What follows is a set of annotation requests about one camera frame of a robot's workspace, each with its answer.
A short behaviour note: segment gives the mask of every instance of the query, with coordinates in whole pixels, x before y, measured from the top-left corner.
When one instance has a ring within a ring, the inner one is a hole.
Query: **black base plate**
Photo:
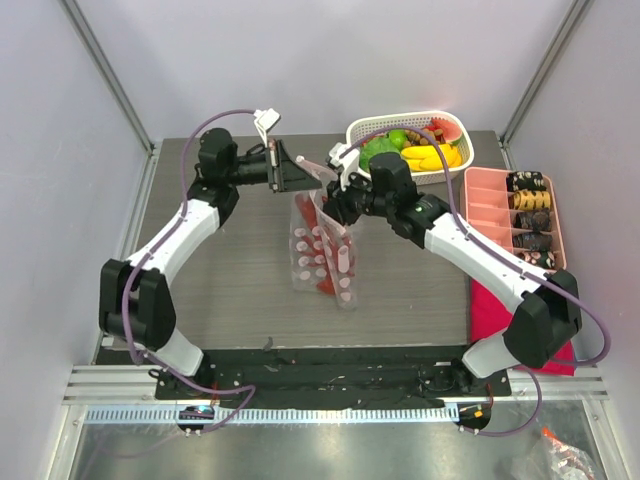
[[[486,396],[485,385],[463,393],[453,386],[448,363],[464,346],[302,348],[279,350],[208,350],[215,365],[216,388],[253,384],[249,408],[341,410],[434,408],[439,398]],[[163,376],[158,400],[211,398]],[[488,379],[494,396],[511,395],[506,372]],[[221,396],[223,407],[236,407],[242,395]]]

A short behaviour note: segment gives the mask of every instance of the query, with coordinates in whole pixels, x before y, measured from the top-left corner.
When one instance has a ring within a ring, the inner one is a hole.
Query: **yellow banana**
[[[448,144],[439,145],[449,168],[462,165],[462,157],[457,147]],[[402,150],[401,155],[409,163],[409,168],[413,171],[438,171],[442,170],[442,160],[435,147],[425,145],[419,147],[408,147]]]

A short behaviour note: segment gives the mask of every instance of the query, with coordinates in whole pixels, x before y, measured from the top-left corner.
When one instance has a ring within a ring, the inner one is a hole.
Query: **glass panel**
[[[533,402],[496,403],[490,429],[516,427],[533,408]],[[514,460],[531,451],[545,426],[601,465],[582,402],[567,401],[545,402],[535,427],[499,439],[462,434],[449,423],[228,426],[171,440],[180,432],[173,425],[87,425],[70,478],[511,479]],[[163,440],[132,460],[105,452],[136,454]]]

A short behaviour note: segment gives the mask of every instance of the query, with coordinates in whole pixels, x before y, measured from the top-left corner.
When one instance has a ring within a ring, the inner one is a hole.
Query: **watermelon slice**
[[[457,123],[442,118],[434,118],[431,120],[431,124],[436,130],[438,128],[442,129],[442,137],[449,145],[455,147],[460,143],[460,140],[462,140],[462,129]]]

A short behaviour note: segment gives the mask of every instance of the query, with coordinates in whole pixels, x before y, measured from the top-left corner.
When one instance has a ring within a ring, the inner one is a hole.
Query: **white wall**
[[[640,3],[593,2],[513,142],[519,168],[555,182],[569,269],[607,320],[602,364],[631,452],[640,445]],[[584,319],[582,343],[601,346]],[[630,459],[636,462],[637,457]]]
[[[505,128],[570,0],[81,0],[155,138],[273,106],[281,133],[439,108]],[[254,133],[246,120],[234,132]]]
[[[0,478],[40,478],[144,161],[52,0],[0,1]]]

